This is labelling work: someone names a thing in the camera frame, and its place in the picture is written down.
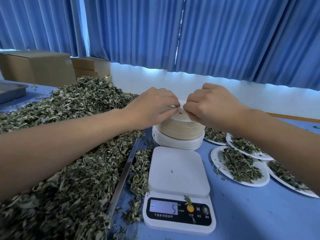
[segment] yellow power button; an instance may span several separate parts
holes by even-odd
[[[193,205],[187,205],[186,206],[186,209],[189,211],[189,212],[194,212],[194,207],[193,207]]]

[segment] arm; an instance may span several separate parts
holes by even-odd
[[[169,118],[180,106],[165,89],[151,88],[124,109],[0,135],[0,202],[52,176],[94,147],[130,130]]]
[[[251,109],[209,83],[189,95],[184,109],[194,121],[256,144],[320,195],[320,135]]]

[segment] blue curtain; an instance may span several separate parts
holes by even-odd
[[[90,56],[174,70],[184,0],[84,0]]]
[[[288,0],[185,0],[174,71],[252,81]]]
[[[320,90],[320,0],[291,0],[255,82]]]
[[[79,0],[0,0],[0,48],[86,55]]]

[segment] forearm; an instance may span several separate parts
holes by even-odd
[[[112,110],[0,135],[0,202],[129,130],[123,111]]]
[[[320,135],[252,110],[236,131],[320,195]]]

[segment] scale button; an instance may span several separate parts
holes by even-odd
[[[186,206],[186,209],[189,211],[189,212],[194,212],[194,207],[193,207],[193,205],[187,205]]]
[[[209,214],[209,209],[208,209],[208,207],[202,206],[202,212],[203,212],[205,215],[208,215],[208,214]]]

